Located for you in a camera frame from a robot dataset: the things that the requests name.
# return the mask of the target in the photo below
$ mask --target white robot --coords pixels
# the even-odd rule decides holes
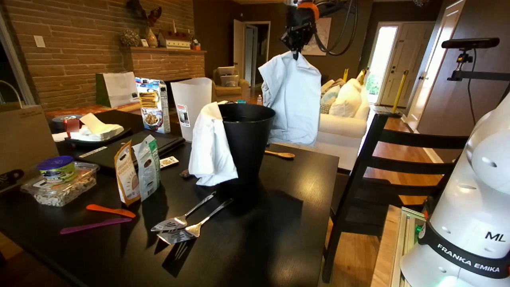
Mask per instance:
[[[510,287],[510,94],[477,123],[420,237],[401,266],[414,287]]]

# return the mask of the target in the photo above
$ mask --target dining table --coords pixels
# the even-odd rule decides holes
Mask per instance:
[[[339,158],[304,148],[270,145],[294,158],[265,154],[257,182],[237,188],[197,185],[184,175],[192,143],[171,150],[178,164],[162,170],[160,188],[130,205],[120,201],[114,170],[100,169],[98,183],[72,202],[45,205],[25,189],[0,194],[0,231],[72,285],[319,285]],[[197,239],[166,244],[152,228],[214,199],[189,217],[203,220]],[[88,204],[128,209],[128,223],[61,234],[69,226],[115,218]]]

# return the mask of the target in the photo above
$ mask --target black chair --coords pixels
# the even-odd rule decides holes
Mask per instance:
[[[382,236],[390,204],[406,205],[401,196],[425,196],[439,199],[455,164],[468,142],[466,135],[428,135],[402,130],[385,129],[388,118],[399,115],[377,113],[366,142],[356,159],[350,175],[339,175],[340,189],[332,204],[334,228],[326,247],[326,261],[323,280],[331,282],[335,253],[343,231]],[[407,159],[383,158],[375,154],[380,142],[417,146],[417,148],[442,148],[455,150],[455,156],[449,162],[417,162]],[[417,175],[437,175],[433,185],[398,185],[388,178],[367,177],[367,169],[382,169],[390,172],[406,172]]]

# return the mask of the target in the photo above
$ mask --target black trash bin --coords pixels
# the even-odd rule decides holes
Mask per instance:
[[[251,186],[259,182],[259,169],[270,138],[275,110],[264,105],[219,105],[224,126],[240,178],[235,186]]]

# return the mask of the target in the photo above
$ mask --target brown paper bag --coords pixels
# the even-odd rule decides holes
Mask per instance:
[[[50,124],[42,107],[0,111],[0,174],[23,169],[23,180],[39,175],[37,166],[58,156]]]

